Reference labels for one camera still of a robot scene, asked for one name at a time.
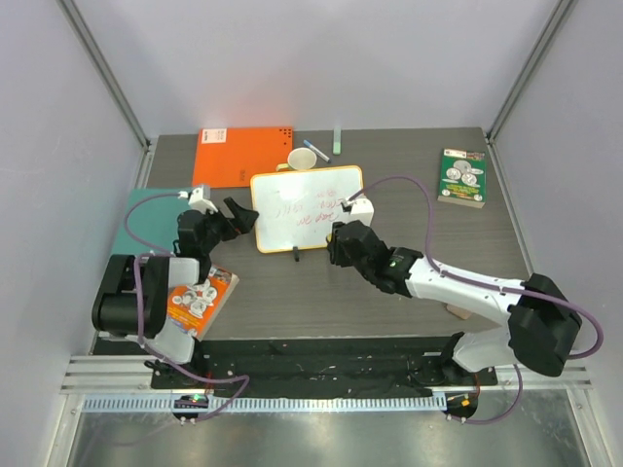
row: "white mug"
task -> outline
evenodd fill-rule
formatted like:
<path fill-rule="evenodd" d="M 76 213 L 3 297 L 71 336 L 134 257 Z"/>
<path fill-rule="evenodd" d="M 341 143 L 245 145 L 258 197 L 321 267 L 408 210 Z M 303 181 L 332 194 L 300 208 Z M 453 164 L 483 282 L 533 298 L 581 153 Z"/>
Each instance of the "white mug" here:
<path fill-rule="evenodd" d="M 280 163 L 276 167 L 276 171 L 280 170 L 309 170 L 315 167 L 318 156 L 314 151 L 308 148 L 297 148 L 288 154 L 288 162 Z"/>

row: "whiteboard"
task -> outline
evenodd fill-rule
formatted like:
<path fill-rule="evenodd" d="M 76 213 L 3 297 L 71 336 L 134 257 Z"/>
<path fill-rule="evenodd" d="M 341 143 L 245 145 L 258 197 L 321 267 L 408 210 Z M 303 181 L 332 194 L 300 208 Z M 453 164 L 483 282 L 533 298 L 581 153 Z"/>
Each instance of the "whiteboard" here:
<path fill-rule="evenodd" d="M 363 187 L 356 165 L 265 173 L 251 178 L 257 249 L 262 253 L 324 248 L 334 222 L 345 221 L 340 201 Z"/>

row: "orange folder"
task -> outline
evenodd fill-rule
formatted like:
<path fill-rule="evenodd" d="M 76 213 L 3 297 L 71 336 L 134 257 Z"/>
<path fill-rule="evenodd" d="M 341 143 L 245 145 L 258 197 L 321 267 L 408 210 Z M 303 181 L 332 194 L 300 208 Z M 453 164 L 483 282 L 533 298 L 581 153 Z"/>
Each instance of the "orange folder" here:
<path fill-rule="evenodd" d="M 199 133 L 193 185 L 248 187 L 258 173 L 275 172 L 292 151 L 292 127 L 207 128 Z"/>

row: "orange book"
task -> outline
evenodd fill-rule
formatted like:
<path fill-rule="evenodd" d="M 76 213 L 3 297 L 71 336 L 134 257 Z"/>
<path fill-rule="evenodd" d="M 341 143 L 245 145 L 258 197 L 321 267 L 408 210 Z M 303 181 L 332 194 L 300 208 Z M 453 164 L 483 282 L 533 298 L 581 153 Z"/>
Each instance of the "orange book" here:
<path fill-rule="evenodd" d="M 238 282 L 237 275 L 212 267 L 203 284 L 173 289 L 168 295 L 166 314 L 186 333 L 202 340 Z"/>
<path fill-rule="evenodd" d="M 292 151 L 292 126 L 207 128 L 199 132 L 193 185 L 248 187 L 251 177 L 272 173 Z"/>

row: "green book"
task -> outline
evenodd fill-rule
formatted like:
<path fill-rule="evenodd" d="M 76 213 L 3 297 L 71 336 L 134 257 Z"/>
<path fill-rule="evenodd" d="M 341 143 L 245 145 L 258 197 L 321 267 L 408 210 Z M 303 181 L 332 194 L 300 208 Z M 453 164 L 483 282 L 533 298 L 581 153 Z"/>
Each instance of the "green book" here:
<path fill-rule="evenodd" d="M 483 207 L 487 200 L 485 153 L 444 149 L 438 200 Z"/>
<path fill-rule="evenodd" d="M 128 199 L 128 207 L 126 212 L 137 202 L 151 195 L 159 195 L 161 193 L 177 193 L 180 190 L 188 190 L 188 188 L 178 189 L 154 189 L 144 188 L 132 190 Z M 129 227 L 134 234 L 150 241 L 156 245 L 162 246 L 167 250 L 173 249 L 173 240 L 177 239 L 177 216 L 182 212 L 190 209 L 188 201 L 176 197 L 156 198 L 147 201 L 132 212 L 129 218 Z M 112 247 L 112 254 L 118 255 L 139 255 L 148 253 L 149 247 L 130 238 L 124 228 L 122 219 L 121 225 L 117 229 L 117 236 Z"/>

